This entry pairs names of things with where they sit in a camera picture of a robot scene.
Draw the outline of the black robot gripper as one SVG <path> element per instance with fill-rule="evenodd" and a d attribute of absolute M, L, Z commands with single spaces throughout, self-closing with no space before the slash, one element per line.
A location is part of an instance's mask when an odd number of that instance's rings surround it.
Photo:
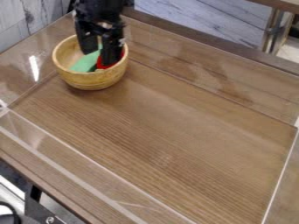
<path fill-rule="evenodd" d="M 104 22 L 115 24 L 120 21 L 120 14 L 125 0 L 76 0 L 73 4 L 75 31 L 79 47 L 84 54 L 99 49 L 97 24 Z M 109 67 L 121 59 L 124 46 L 123 26 L 112 27 L 101 36 L 101 66 Z"/>

